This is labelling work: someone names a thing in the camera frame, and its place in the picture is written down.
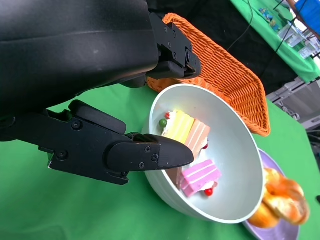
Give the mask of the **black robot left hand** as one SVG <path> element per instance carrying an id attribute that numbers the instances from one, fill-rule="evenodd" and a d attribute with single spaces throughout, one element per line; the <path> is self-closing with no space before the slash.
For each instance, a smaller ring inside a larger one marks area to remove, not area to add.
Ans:
<path id="1" fill-rule="evenodd" d="M 200 73 L 191 41 L 144 0 L 0 3 L 0 139 L 38 146 L 50 169 L 125 185 L 129 172 L 192 163 L 182 143 L 128 134 L 123 121 L 77 96 Z"/>

